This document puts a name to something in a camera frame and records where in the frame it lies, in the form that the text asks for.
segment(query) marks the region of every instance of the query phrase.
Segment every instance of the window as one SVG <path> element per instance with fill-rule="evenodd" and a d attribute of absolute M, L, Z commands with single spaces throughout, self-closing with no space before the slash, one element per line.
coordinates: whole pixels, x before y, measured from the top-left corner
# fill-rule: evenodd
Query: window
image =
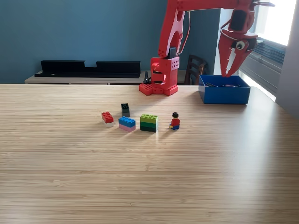
<path fill-rule="evenodd" d="M 285 49 L 289 41 L 296 0 L 270 0 L 275 7 L 256 7 L 250 32 L 258 34 L 258 45 L 245 59 L 240 72 L 276 96 Z"/>
<path fill-rule="evenodd" d="M 265 88 L 263 88 L 261 85 L 259 85 L 257 82 L 255 82 L 254 80 L 252 80 L 251 78 L 249 78 L 249 76 L 247 76 L 245 73 L 239 71 L 239 76 L 241 77 L 241 79 L 243 79 L 249 86 L 253 86 L 258 88 L 260 91 L 262 91 L 264 94 L 266 94 L 266 96 L 268 96 L 271 100 L 273 100 L 275 102 L 276 97 L 269 93 Z"/>
<path fill-rule="evenodd" d="M 296 0 L 270 0 L 275 7 L 258 6 L 255 33 L 259 37 L 288 45 Z"/>

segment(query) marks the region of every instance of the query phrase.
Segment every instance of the black shelf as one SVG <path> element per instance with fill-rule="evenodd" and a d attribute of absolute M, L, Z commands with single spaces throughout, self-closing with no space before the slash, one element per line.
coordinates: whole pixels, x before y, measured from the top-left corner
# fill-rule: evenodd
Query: black shelf
<path fill-rule="evenodd" d="M 139 78 L 141 73 L 140 62 L 97 61 L 97 67 L 84 62 L 43 60 L 43 71 L 35 77 Z"/>

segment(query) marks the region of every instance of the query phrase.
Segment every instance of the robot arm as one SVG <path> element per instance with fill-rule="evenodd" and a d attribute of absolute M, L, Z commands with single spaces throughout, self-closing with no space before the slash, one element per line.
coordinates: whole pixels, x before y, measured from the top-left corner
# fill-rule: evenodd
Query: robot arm
<path fill-rule="evenodd" d="M 183 21 L 186 11 L 214 8 L 234 9 L 231 19 L 221 27 L 219 53 L 221 73 L 224 77 L 234 74 L 256 45 L 256 34 L 248 33 L 254 22 L 254 7 L 274 6 L 259 0 L 168 0 L 167 12 L 161 30 L 158 55 L 166 58 L 170 48 L 181 53 Z"/>

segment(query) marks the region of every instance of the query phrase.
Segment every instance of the cable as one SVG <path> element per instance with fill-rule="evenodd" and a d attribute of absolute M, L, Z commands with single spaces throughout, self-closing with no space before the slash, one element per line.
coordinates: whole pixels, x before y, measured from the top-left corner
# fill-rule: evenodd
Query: cable
<path fill-rule="evenodd" d="M 188 12 L 188 18 L 189 18 L 189 28 L 188 28 L 188 31 L 187 31 L 187 35 L 186 35 L 186 38 L 185 38 L 184 43 L 182 45 L 182 49 L 176 54 L 176 56 L 179 56 L 183 52 L 184 47 L 185 47 L 186 42 L 187 42 L 187 39 L 188 39 L 188 36 L 189 36 L 189 33 L 190 33 L 190 27 L 191 27 L 190 12 Z"/>
<path fill-rule="evenodd" d="M 227 21 L 222 27 L 220 27 L 219 30 L 220 30 L 220 33 L 221 33 L 221 34 L 225 35 L 225 36 L 228 37 L 229 39 L 232 39 L 232 40 L 235 40 L 235 41 L 236 41 L 237 39 L 235 39 L 235 38 L 233 38 L 233 37 L 230 37 L 230 36 L 226 35 L 226 34 L 222 31 L 222 29 L 225 28 L 225 27 L 230 23 L 230 21 L 231 21 L 231 20 Z"/>

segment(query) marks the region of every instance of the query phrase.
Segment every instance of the wooden chair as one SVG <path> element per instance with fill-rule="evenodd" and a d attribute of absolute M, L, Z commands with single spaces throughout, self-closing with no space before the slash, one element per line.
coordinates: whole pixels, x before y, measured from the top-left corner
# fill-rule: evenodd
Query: wooden chair
<path fill-rule="evenodd" d="M 185 85 L 190 85 L 190 78 L 192 85 L 199 85 L 199 76 L 202 75 L 205 70 L 207 70 L 207 63 L 204 59 L 195 55 L 189 55 Z"/>

